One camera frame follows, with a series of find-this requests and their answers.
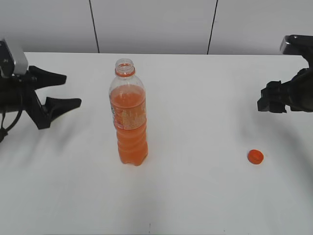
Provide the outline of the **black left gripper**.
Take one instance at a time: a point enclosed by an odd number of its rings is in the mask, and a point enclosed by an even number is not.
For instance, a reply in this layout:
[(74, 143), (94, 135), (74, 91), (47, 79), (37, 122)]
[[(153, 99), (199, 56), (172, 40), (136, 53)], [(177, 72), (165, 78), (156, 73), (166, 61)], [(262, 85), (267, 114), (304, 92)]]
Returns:
[(63, 114), (79, 108), (82, 100), (79, 98), (56, 99), (47, 97), (42, 105), (36, 90), (45, 87), (59, 86), (66, 83), (67, 76), (45, 71), (36, 66), (29, 66), (25, 75), (12, 75), (9, 78), (0, 76), (0, 113), (2, 121), (7, 113), (17, 115), (6, 129), (12, 129), (25, 111), (38, 129), (46, 129), (51, 122)]

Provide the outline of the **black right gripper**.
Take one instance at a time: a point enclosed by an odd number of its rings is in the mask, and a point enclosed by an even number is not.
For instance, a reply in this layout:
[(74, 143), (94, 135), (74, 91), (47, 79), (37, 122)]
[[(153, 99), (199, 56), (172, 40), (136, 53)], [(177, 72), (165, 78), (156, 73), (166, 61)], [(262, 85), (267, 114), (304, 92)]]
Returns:
[(313, 112), (313, 57), (303, 56), (309, 67), (301, 69), (291, 80), (289, 92), (281, 81), (270, 81), (257, 101), (259, 112), (286, 113), (290, 101), (293, 112)]

